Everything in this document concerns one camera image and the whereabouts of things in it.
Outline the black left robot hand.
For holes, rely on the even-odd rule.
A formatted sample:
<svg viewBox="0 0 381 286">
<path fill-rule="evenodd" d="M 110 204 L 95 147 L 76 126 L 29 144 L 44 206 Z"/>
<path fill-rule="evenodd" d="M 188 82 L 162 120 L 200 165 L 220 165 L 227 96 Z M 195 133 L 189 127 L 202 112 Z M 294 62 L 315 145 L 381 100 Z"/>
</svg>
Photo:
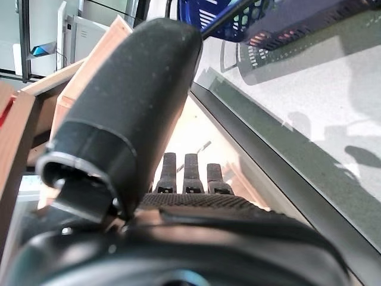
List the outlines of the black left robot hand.
<svg viewBox="0 0 381 286">
<path fill-rule="evenodd" d="M 151 191 L 202 51 L 201 32 L 141 24 L 86 85 L 36 173 L 59 194 L 27 223 L 5 285 L 349 285 L 325 237 L 234 195 Z"/>
</svg>

